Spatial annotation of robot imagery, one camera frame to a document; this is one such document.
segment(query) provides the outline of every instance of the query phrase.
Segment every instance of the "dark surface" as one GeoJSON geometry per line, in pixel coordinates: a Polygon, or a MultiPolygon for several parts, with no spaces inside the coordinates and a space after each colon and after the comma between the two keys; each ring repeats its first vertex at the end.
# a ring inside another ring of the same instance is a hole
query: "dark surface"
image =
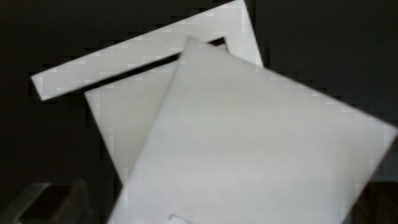
{"type": "MultiPolygon", "coordinates": [[[[120,179],[84,96],[44,103],[29,76],[216,7],[212,0],[3,0],[0,210],[33,182],[84,178],[100,221],[120,179]]],[[[267,67],[398,125],[398,1],[259,0],[267,67]]],[[[398,179],[397,149],[378,180],[398,179]]]]}

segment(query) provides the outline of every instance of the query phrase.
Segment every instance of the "dark background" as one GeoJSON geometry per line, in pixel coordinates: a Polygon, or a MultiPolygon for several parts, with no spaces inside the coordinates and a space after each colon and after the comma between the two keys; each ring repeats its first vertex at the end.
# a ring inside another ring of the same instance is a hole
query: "dark background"
{"type": "MultiPolygon", "coordinates": [[[[214,0],[0,1],[0,210],[33,182],[84,178],[97,217],[122,183],[83,93],[31,75],[214,8],[214,0]]],[[[398,126],[398,1],[250,1],[266,66],[398,126]]],[[[392,149],[376,181],[398,180],[392,149]]]]}

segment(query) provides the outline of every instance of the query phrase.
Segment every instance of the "white paper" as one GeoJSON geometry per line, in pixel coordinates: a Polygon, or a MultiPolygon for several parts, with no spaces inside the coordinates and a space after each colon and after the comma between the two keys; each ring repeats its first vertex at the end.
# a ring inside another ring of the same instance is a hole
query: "white paper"
{"type": "Polygon", "coordinates": [[[397,128],[191,40],[111,224],[340,224],[397,128]]]}

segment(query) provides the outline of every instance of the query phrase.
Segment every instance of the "black background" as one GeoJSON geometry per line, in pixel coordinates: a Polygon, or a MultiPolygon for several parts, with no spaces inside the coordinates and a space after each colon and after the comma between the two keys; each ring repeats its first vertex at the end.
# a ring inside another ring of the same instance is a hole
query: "black background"
{"type": "MultiPolygon", "coordinates": [[[[88,181],[109,217],[120,179],[81,93],[31,75],[214,8],[214,0],[0,1],[0,210],[33,182],[88,181]]],[[[398,126],[398,1],[250,1],[266,66],[398,126]]],[[[398,180],[397,147],[374,180],[398,180]]]]}

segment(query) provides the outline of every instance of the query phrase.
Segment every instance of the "white panel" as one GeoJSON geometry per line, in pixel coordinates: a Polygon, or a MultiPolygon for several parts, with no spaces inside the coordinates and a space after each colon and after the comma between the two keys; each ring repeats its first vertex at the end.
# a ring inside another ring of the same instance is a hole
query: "white panel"
{"type": "Polygon", "coordinates": [[[227,37],[232,53],[262,65],[246,2],[237,0],[36,74],[42,99],[58,97],[180,53],[189,35],[207,42],[227,37]]]}
{"type": "Polygon", "coordinates": [[[109,223],[340,224],[397,128],[191,40],[109,223]]]}
{"type": "Polygon", "coordinates": [[[86,92],[123,184],[157,118],[175,67],[173,62],[86,92]]]}

